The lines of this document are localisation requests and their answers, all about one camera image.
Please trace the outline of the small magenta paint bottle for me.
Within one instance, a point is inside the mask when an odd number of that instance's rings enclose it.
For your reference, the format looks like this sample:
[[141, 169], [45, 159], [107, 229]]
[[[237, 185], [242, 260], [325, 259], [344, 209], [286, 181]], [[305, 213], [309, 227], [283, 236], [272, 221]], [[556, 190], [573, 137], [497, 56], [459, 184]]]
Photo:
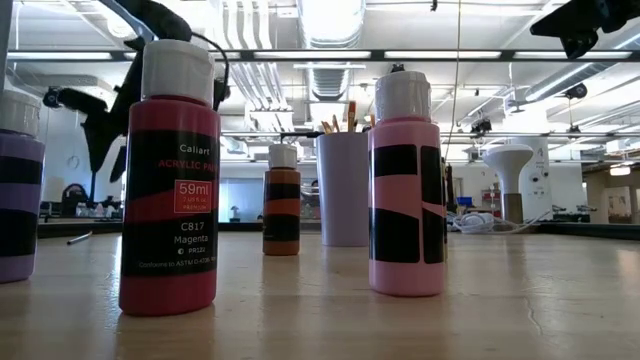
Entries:
[[216, 294], [220, 118], [214, 61], [192, 43], [146, 45], [129, 110], [119, 306], [159, 316]]

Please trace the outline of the silver ventilation duct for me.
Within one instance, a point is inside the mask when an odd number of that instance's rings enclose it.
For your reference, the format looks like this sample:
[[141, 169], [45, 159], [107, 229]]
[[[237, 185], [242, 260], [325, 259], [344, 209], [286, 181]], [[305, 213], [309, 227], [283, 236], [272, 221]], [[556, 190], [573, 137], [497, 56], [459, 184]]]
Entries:
[[[296, 6], [300, 39], [306, 50], [352, 50], [358, 46], [366, 0], [296, 0]], [[324, 123], [343, 118], [352, 70], [348, 62], [303, 65], [310, 118], [318, 130]]]

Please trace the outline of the white round column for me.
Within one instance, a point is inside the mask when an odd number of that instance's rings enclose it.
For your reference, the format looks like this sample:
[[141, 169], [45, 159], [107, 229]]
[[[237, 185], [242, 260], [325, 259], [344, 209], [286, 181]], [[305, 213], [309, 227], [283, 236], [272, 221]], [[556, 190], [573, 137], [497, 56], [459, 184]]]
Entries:
[[546, 138], [523, 137], [516, 138], [515, 142], [527, 145], [533, 151], [531, 159], [524, 165], [519, 176], [523, 217], [529, 221], [544, 214], [543, 220], [551, 219], [552, 196], [548, 140]]

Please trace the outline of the small brown paint bottle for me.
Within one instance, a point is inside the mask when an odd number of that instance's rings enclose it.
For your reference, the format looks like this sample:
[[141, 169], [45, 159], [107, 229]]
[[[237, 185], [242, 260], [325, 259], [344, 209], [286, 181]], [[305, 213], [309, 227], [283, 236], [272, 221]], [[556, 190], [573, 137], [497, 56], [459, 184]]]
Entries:
[[287, 144], [269, 147], [264, 173], [263, 253], [294, 256], [300, 250], [301, 175], [297, 149]]

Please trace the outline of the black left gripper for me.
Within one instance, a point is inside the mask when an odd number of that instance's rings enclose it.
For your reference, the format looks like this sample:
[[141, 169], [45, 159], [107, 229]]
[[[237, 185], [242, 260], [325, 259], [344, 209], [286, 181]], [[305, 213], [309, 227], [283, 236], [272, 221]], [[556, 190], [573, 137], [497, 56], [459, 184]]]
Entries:
[[[116, 89], [116, 98], [110, 110], [105, 101], [84, 92], [64, 88], [62, 104], [72, 110], [86, 115], [82, 124], [92, 173], [97, 173], [103, 166], [109, 149], [119, 133], [126, 133], [129, 121], [129, 109], [141, 98], [142, 51], [133, 58], [123, 83]], [[116, 160], [110, 173], [109, 181], [120, 180], [126, 170], [127, 147], [119, 148]]]

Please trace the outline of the small purple paint bottle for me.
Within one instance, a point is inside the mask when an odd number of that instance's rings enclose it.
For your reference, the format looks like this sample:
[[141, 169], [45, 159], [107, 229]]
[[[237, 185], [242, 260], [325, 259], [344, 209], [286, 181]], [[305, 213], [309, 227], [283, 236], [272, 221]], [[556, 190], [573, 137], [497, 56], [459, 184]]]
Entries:
[[34, 271], [45, 157], [40, 107], [23, 92], [0, 96], [0, 284]]

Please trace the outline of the lilac plastic cup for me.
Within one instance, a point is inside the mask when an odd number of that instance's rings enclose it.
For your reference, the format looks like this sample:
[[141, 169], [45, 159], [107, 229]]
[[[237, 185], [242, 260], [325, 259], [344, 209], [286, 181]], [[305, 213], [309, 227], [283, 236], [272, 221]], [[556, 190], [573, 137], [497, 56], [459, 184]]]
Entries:
[[322, 243], [331, 247], [367, 247], [367, 135], [325, 134], [317, 138], [316, 147]]

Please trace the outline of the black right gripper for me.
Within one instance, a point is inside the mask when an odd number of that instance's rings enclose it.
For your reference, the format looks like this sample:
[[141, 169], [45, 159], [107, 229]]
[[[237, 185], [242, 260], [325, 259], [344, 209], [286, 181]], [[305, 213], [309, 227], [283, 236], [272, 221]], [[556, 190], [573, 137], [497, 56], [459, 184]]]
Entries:
[[570, 0], [530, 27], [535, 36], [560, 36], [569, 59], [577, 59], [598, 42], [597, 32], [612, 33], [640, 17], [640, 0]]

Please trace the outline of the small pink paint bottle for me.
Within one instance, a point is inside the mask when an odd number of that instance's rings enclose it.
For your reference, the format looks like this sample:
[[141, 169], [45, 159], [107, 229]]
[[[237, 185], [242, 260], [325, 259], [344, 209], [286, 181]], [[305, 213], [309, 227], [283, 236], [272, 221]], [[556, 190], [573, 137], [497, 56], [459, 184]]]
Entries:
[[368, 132], [369, 284], [382, 294], [433, 296], [445, 277], [440, 130], [426, 75], [397, 71], [375, 84]]

